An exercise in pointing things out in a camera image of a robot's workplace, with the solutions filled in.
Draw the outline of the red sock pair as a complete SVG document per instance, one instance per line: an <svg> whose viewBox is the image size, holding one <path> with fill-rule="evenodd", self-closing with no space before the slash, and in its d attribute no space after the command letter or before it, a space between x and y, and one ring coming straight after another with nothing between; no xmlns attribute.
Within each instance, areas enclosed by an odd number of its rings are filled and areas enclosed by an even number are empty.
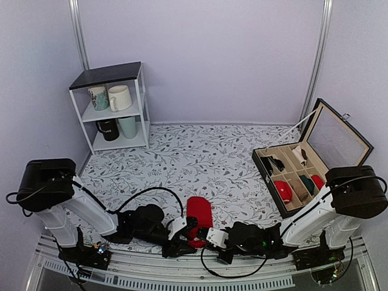
<svg viewBox="0 0 388 291"><path fill-rule="evenodd" d="M189 245L196 249L204 247L206 241L198 236L198 230L213 227L211 204L203 197L190 197L187 200L187 217L197 220L197 225L188 232Z"/></svg>

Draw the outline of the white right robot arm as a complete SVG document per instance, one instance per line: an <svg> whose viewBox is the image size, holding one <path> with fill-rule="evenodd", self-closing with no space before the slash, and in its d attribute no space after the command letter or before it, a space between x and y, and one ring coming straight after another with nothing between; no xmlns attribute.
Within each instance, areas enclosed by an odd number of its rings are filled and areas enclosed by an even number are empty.
<svg viewBox="0 0 388 291"><path fill-rule="evenodd" d="M198 237L218 252L218 260L231 264L235 255L283 259L298 252L304 241L321 231L320 245L313 252L318 264L327 264L343 253L352 233L363 219L387 209L387 183L371 166L332 168L326 183L306 206L273 227L235 222L217 230L202 227Z"/></svg>

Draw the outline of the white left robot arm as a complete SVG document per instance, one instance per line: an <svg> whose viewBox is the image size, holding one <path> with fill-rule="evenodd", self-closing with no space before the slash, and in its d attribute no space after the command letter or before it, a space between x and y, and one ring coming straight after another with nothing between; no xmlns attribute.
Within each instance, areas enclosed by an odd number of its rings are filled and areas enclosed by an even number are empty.
<svg viewBox="0 0 388 291"><path fill-rule="evenodd" d="M83 235L68 220L66 210L90 224L110 243L129 244L134 238L140 239L161 246L165 258L196 252L182 239L197 226L196 218L179 216L164 225L164 212L155 204L135 210L122 207L109 210L82 185L75 168L76 164L68 158L29 161L16 192L15 204L37 215L77 263L85 263L90 258L90 250L80 242Z"/></svg>

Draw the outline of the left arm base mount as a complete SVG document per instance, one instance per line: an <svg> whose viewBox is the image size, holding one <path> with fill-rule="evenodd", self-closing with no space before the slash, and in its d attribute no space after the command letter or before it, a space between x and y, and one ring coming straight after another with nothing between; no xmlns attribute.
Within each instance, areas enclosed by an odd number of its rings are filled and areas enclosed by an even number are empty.
<svg viewBox="0 0 388 291"><path fill-rule="evenodd" d="M63 247L58 242L59 258L75 263L78 267L85 266L94 269L107 270L112 253L109 245L98 241L92 246L84 244L83 232L77 227L77 242L74 247Z"/></svg>

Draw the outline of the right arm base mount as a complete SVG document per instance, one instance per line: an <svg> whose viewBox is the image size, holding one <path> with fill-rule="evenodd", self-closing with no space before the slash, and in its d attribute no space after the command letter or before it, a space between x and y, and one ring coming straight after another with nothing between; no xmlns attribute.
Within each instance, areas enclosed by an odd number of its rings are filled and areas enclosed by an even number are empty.
<svg viewBox="0 0 388 291"><path fill-rule="evenodd" d="M331 285L339 281L349 270L353 261L354 244L352 238L350 242L350 259L348 265L345 267L343 259L345 258L344 249L329 249L325 237L326 232L323 231L319 236L320 245L318 247L298 250L292 253L293 262L297 270L311 269L314 267L321 267L326 264L333 264L331 273L327 269L316 270L311 272L311 277L320 286Z"/></svg>

